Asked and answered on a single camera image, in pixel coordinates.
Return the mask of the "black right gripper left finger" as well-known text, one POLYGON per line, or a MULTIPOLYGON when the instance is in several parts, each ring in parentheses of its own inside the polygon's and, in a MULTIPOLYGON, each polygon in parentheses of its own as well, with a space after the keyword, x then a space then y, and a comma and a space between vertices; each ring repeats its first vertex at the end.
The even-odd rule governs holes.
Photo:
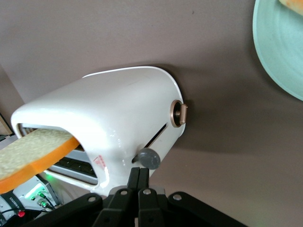
POLYGON ((140 168, 132 168, 127 186, 109 196, 109 203, 98 214, 94 227, 134 227, 138 210, 138 180, 140 168))

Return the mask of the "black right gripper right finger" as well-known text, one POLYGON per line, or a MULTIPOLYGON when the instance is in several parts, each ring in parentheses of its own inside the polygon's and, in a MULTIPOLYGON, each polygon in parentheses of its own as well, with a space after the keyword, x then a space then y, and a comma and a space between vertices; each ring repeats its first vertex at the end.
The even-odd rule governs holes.
POLYGON ((138 224, 140 227, 163 227, 164 218, 156 191, 149 187, 149 169, 141 168, 138 180, 138 224))

